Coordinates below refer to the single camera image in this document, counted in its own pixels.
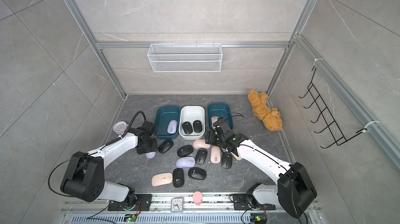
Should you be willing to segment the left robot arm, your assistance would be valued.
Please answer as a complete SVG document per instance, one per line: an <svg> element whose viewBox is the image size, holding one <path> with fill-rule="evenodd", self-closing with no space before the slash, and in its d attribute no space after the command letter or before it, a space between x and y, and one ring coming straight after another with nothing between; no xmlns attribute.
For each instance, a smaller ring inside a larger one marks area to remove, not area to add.
<svg viewBox="0 0 400 224"><path fill-rule="evenodd" d="M136 149L137 154L155 152L157 140L154 137L156 125L146 119L143 111L135 113L125 131L117 138L103 146L88 152L76 152L68 163L56 192L48 181L49 189L60 196L77 198L86 202L105 200L120 203L123 208L132 208L137 198L134 188L108 182L105 180L105 169L114 160L126 152Z"/></svg>

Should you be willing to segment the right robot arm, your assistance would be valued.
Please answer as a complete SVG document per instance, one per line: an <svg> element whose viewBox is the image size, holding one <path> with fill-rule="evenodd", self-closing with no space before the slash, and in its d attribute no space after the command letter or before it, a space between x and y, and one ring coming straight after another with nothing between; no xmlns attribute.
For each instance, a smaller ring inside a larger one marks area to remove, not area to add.
<svg viewBox="0 0 400 224"><path fill-rule="evenodd" d="M241 133L235 133L227 120L218 117L205 135L206 143L220 147L245 159L264 172L276 184L254 184L246 193L250 209L265 204L282 207L293 218L300 219L317 197L317 191L306 168L299 162L291 164L269 154Z"/></svg>

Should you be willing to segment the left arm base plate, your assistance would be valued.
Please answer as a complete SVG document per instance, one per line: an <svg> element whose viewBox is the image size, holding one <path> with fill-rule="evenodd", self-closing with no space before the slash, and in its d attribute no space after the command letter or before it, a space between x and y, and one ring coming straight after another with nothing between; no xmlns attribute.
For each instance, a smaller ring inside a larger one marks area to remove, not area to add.
<svg viewBox="0 0 400 224"><path fill-rule="evenodd" d="M149 211L152 203L151 194L128 194L122 202L111 201L108 211Z"/></svg>

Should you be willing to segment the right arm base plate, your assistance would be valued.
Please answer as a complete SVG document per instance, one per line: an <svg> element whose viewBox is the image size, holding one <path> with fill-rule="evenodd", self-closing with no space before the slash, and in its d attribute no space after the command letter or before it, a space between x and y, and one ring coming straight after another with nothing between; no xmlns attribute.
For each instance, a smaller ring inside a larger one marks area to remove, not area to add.
<svg viewBox="0 0 400 224"><path fill-rule="evenodd" d="M253 197L249 197L247 194L231 194L229 199L235 210L276 210L275 205L257 203Z"/></svg>

